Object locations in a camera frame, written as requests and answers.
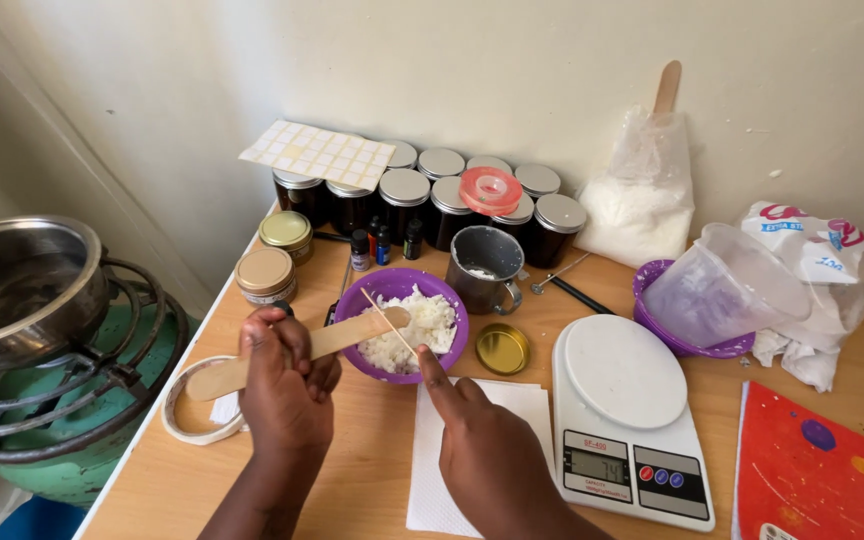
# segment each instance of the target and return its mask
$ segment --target wooden skewer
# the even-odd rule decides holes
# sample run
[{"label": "wooden skewer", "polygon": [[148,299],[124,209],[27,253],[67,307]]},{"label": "wooden skewer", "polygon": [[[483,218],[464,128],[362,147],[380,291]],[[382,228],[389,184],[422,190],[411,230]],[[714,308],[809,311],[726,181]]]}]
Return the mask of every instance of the wooden skewer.
[{"label": "wooden skewer", "polygon": [[[378,312],[378,314],[382,315],[382,318],[385,319],[385,313],[382,312],[382,309],[379,308],[376,301],[372,299],[372,296],[370,296],[369,293],[366,292],[366,288],[365,287],[359,287],[359,290],[362,291],[362,294],[366,295],[366,298],[368,299],[368,303],[372,304],[372,307],[375,308],[375,310]],[[418,359],[419,353],[416,352],[416,350],[413,349],[411,345],[409,345],[409,342],[406,341],[404,337],[402,337],[402,334],[399,333],[399,330],[396,329],[395,325],[393,325],[391,322],[389,322],[389,319],[385,319],[385,322],[389,323],[389,328],[391,328],[391,331],[394,332],[395,335],[398,336],[398,338],[402,340],[402,344],[405,345],[405,348],[408,349],[409,351],[412,351],[412,354],[415,355],[416,359]]]}]

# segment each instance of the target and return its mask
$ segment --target planet illustration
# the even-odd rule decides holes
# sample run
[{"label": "planet illustration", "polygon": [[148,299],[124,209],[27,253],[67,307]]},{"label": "planet illustration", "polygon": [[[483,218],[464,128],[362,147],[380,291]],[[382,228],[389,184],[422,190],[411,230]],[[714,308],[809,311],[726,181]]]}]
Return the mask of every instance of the planet illustration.
[{"label": "planet illustration", "polygon": [[851,459],[852,467],[855,467],[855,470],[864,475],[864,457],[853,455]]},{"label": "planet illustration", "polygon": [[828,452],[835,448],[835,436],[828,427],[822,425],[817,420],[804,420],[801,423],[801,436],[805,440],[812,443],[815,448]]}]

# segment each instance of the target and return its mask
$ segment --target white powder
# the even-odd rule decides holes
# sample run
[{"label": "white powder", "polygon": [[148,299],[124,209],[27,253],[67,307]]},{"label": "white powder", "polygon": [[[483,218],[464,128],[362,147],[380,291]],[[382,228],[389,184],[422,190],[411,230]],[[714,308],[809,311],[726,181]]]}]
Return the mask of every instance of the white powder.
[{"label": "white powder", "polygon": [[590,181],[578,198],[589,223],[575,238],[579,249],[638,268],[686,251],[692,221],[691,186],[606,174]]},{"label": "white powder", "polygon": [[[413,349],[425,344],[436,355],[448,353],[455,339],[455,309],[441,294],[426,298],[417,284],[412,285],[412,291],[410,296],[390,298],[388,301],[382,300],[382,295],[379,295],[375,303],[382,309],[395,306],[404,308],[412,316],[409,325],[399,328],[398,332]],[[374,311],[374,308],[368,307],[362,313]],[[419,362],[414,354],[405,348],[393,331],[359,343],[358,350],[366,362],[389,373],[419,371]]]},{"label": "white powder", "polygon": [[468,272],[469,274],[471,274],[472,276],[475,276],[476,278],[482,278],[483,280],[494,280],[496,278],[496,274],[493,274],[492,272],[486,272],[485,270],[472,269],[472,270],[465,270],[465,272]]}]

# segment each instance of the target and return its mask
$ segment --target purple plastic bowl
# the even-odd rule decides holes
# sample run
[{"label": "purple plastic bowl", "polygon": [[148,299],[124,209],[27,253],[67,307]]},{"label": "purple plastic bowl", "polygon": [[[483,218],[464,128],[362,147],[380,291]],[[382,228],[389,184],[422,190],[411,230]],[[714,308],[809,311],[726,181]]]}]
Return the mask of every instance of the purple plastic bowl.
[{"label": "purple plastic bowl", "polygon": [[[462,304],[462,300],[459,300],[459,295],[437,276],[411,268],[376,270],[355,281],[342,294],[339,304],[335,307],[335,322],[361,315],[363,310],[371,306],[369,300],[359,290],[361,288],[365,288],[373,300],[378,299],[380,294],[384,300],[388,300],[411,295],[414,285],[418,285],[419,292],[425,296],[442,295],[455,308],[456,331],[452,348],[445,354],[438,356],[438,363],[441,364],[442,369],[448,370],[452,364],[459,360],[462,350],[466,348],[466,342],[469,341],[469,313],[466,313],[466,307]],[[395,383],[396,385],[414,385],[423,381],[423,374],[421,373],[398,374],[379,369],[366,362],[355,345],[342,349],[342,353],[345,354],[349,362],[352,362],[353,366],[359,368],[359,371],[379,381]]]},{"label": "purple plastic bowl", "polygon": [[667,329],[662,327],[658,321],[652,318],[652,315],[645,308],[645,302],[642,301],[642,291],[647,289],[652,283],[662,276],[666,269],[675,260],[660,259],[646,262],[635,272],[635,277],[631,280],[631,292],[635,295],[635,308],[631,312],[631,318],[636,323],[652,331],[652,334],[658,336],[662,340],[672,354],[676,357],[709,357],[711,359],[734,359],[749,352],[752,349],[752,344],[756,341],[756,333],[749,332],[745,335],[740,335],[736,338],[729,339],[712,345],[711,347],[695,347],[686,343],[682,339],[672,335]]}]

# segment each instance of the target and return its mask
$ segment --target white plastic bag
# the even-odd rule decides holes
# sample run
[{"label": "white plastic bag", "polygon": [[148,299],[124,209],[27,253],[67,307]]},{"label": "white plastic bag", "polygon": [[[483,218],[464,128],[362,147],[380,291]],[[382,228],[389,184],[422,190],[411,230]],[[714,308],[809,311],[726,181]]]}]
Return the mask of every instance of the white plastic bag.
[{"label": "white plastic bag", "polygon": [[632,268],[678,259],[695,211],[682,114],[629,110],[608,169],[576,199],[589,218],[575,239],[579,249]]},{"label": "white plastic bag", "polygon": [[788,338],[785,343],[758,335],[755,357],[768,366],[774,354],[784,353],[786,371],[820,392],[832,390],[842,344],[864,318],[864,234],[844,219],[819,219],[765,201],[749,208],[739,228],[768,247],[811,293],[811,316],[771,328]]}]

